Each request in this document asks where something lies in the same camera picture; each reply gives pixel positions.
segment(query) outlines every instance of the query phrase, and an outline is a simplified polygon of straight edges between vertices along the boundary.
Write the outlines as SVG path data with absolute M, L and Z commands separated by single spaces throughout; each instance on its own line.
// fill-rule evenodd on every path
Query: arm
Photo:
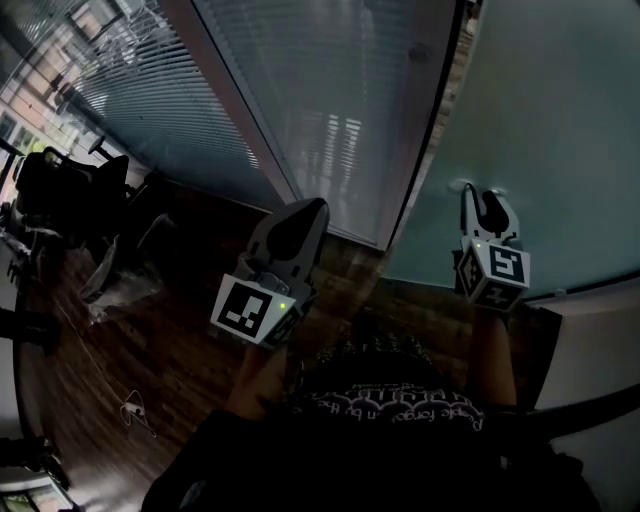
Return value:
M 516 405 L 507 328 L 497 314 L 487 310 L 476 310 L 467 393 L 489 404 Z
M 286 345 L 275 352 L 249 346 L 225 410 L 248 420 L 262 420 L 282 399 Z

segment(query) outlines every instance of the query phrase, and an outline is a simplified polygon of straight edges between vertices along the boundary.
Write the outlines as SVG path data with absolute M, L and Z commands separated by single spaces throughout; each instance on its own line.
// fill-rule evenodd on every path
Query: white wall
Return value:
M 0 242 L 0 307 L 14 310 L 18 291 L 7 277 L 11 257 L 9 249 Z M 0 437 L 22 437 L 13 374 L 13 341 L 6 338 L 0 338 Z
M 607 395 L 640 382 L 640 307 L 564 317 L 536 408 Z M 605 511 L 640 504 L 640 410 L 554 442 L 584 462 Z

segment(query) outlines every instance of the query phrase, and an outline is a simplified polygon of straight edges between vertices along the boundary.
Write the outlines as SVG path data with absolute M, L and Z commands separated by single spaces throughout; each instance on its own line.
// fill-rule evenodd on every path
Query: wall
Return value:
M 11 252 L 0 242 L 0 307 L 14 310 L 18 291 L 7 277 L 10 262 Z M 7 338 L 0 338 L 0 437 L 22 437 L 13 375 L 13 341 Z
M 636 0 L 487 0 L 386 277 L 453 286 L 460 178 L 507 192 L 531 296 L 640 268 L 638 48 Z
M 640 308 L 564 317 L 537 409 L 588 400 L 640 382 Z M 555 441 L 584 462 L 603 510 L 640 504 L 640 410 Z

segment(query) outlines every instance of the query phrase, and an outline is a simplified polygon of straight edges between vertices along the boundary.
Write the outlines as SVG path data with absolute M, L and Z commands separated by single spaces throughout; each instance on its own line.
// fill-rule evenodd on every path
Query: person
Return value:
M 516 405 L 516 388 L 504 320 L 475 317 L 465 393 L 415 339 L 398 340 L 364 314 L 302 383 L 298 375 L 285 403 L 286 347 L 249 347 L 225 409 L 198 428 L 142 510 L 210 510 L 224 496 L 262 506 L 311 496 L 454 508 L 498 501 L 501 458 L 485 425 Z

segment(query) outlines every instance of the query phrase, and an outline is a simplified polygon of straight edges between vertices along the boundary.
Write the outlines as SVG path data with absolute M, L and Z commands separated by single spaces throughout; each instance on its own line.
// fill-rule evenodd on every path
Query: window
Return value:
M 27 130 L 25 127 L 21 127 L 13 141 L 13 146 L 23 153 L 28 153 L 31 143 L 33 142 L 33 133 Z
M 0 115 L 0 139 L 8 141 L 15 127 L 15 119 L 6 112 L 3 112 L 2 115 Z

